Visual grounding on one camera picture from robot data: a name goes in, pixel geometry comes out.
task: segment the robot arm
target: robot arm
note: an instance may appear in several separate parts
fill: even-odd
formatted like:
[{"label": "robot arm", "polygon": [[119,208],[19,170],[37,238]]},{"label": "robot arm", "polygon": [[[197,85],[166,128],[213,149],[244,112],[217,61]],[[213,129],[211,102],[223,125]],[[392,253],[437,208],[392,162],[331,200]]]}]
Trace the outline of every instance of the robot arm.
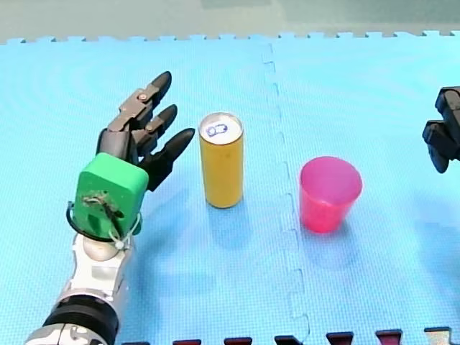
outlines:
[{"label": "robot arm", "polygon": [[136,90],[99,134],[96,156],[81,172],[75,201],[66,212],[77,232],[73,276],[25,345],[114,345],[127,301],[125,272],[142,226],[144,194],[171,173],[195,133],[184,129],[151,153],[177,115],[175,105],[152,114],[170,85],[166,72]]},{"label": "robot arm", "polygon": [[423,130],[431,161],[439,173],[444,173],[451,160],[460,160],[460,87],[442,88],[436,108],[443,120],[430,120]]}]

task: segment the green mount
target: green mount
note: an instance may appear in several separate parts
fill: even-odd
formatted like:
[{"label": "green mount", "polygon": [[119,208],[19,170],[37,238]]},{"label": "green mount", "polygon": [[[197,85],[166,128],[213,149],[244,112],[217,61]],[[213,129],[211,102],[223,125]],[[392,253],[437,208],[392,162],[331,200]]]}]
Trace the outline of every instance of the green mount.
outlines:
[{"label": "green mount", "polygon": [[[125,237],[135,224],[144,198],[148,174],[141,168],[106,153],[97,154],[80,173],[73,209],[73,221],[82,232],[103,239],[116,236],[114,225],[100,203],[103,202],[116,215]],[[141,230],[137,224],[134,235]]]}]

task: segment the pink cup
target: pink cup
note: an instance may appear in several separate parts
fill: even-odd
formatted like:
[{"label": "pink cup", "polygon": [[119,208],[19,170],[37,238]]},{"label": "pink cup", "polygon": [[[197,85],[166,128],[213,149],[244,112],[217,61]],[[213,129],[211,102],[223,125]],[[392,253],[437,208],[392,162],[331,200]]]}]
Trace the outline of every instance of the pink cup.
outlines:
[{"label": "pink cup", "polygon": [[362,191],[359,172],[335,157],[318,157],[300,173],[300,222],[316,233],[337,230]]}]

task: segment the foam mat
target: foam mat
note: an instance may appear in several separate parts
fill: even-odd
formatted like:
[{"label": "foam mat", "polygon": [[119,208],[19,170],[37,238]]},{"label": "foam mat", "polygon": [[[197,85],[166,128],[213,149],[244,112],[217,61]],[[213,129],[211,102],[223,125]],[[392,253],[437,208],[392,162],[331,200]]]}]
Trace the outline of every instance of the foam mat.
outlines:
[{"label": "foam mat", "polygon": [[[50,312],[73,269],[64,215],[78,173],[121,102],[164,70],[173,82],[161,107],[179,114],[160,146],[210,112],[235,113],[244,200],[206,205],[196,137],[145,198],[117,345],[277,336],[316,345],[337,332],[367,345],[387,330],[421,345],[433,327],[460,342],[459,167],[439,175],[421,138],[440,117],[439,88],[460,83],[460,40],[367,36],[0,45],[0,344],[22,344]],[[319,155],[352,162],[364,180],[327,237],[298,223],[298,172]]]}]

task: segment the yellow can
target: yellow can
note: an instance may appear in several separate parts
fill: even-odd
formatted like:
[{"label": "yellow can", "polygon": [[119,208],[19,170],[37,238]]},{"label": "yellow can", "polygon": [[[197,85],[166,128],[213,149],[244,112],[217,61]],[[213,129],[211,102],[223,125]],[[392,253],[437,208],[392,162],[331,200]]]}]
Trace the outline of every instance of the yellow can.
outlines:
[{"label": "yellow can", "polygon": [[243,125],[235,115],[213,113],[199,132],[206,200],[217,208],[235,206],[243,197]]}]

